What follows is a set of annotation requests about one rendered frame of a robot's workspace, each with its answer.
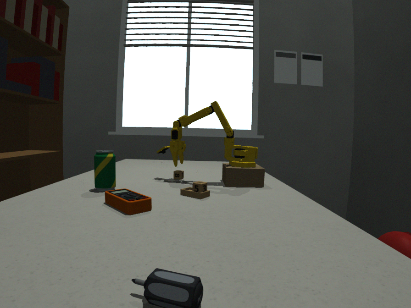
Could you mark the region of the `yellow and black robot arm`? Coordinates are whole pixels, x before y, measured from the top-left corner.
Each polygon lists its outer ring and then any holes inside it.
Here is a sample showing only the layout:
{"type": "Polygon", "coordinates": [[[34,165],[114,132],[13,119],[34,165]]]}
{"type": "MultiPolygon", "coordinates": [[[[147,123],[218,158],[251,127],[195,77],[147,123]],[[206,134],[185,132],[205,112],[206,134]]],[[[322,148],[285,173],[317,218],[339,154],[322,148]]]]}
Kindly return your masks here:
{"type": "Polygon", "coordinates": [[[203,108],[189,116],[183,115],[178,118],[178,120],[173,122],[173,127],[171,130],[171,140],[181,140],[182,138],[182,127],[186,127],[191,123],[202,119],[212,113],[216,113],[227,137],[224,138],[225,153],[224,157],[229,160],[231,166],[236,167],[255,167],[255,147],[250,146],[240,146],[234,145],[234,131],[232,131],[230,125],[228,124],[226,117],[221,110],[217,101],[210,103],[209,107],[203,108]],[[208,114],[209,113],[209,114],[208,114]],[[207,115],[206,115],[207,114],[207,115]],[[235,157],[232,157],[232,149],[235,157]],[[242,159],[241,159],[242,158],[242,159]]]}

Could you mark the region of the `green drink can with yellow stripe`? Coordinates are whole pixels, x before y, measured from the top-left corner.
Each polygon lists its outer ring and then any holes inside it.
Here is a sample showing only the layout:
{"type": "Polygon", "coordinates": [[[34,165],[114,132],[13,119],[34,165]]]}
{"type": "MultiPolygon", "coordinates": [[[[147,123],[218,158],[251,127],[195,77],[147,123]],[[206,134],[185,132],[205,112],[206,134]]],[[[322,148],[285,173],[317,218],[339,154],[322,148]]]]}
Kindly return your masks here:
{"type": "Polygon", "coordinates": [[[98,150],[94,156],[94,184],[99,191],[116,187],[116,156],[112,150],[98,150]]]}

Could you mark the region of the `orange digital multimeter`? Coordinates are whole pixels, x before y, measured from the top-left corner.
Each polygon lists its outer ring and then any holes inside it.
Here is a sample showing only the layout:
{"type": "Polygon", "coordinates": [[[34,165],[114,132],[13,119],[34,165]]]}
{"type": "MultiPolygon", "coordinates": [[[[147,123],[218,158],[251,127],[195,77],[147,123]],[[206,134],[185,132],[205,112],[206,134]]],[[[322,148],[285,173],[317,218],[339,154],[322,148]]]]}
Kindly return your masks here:
{"type": "Polygon", "coordinates": [[[128,215],[152,210],[151,197],[129,189],[105,191],[105,203],[128,215]]]}

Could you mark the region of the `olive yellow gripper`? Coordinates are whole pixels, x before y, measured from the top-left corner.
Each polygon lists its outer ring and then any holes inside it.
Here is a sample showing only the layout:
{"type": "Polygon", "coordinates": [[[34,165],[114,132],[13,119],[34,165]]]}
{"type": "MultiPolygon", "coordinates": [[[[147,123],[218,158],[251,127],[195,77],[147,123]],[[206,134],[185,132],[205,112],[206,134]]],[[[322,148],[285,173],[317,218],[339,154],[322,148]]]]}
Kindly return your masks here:
{"type": "Polygon", "coordinates": [[[179,155],[180,163],[183,164],[183,152],[186,149],[185,141],[181,141],[181,140],[170,141],[170,146],[166,146],[166,147],[161,148],[160,150],[157,151],[157,153],[158,154],[159,153],[164,154],[165,151],[169,148],[170,148],[170,151],[172,153],[172,158],[173,158],[173,162],[174,162],[175,167],[177,167],[177,165],[178,165],[178,155],[179,155]]]}

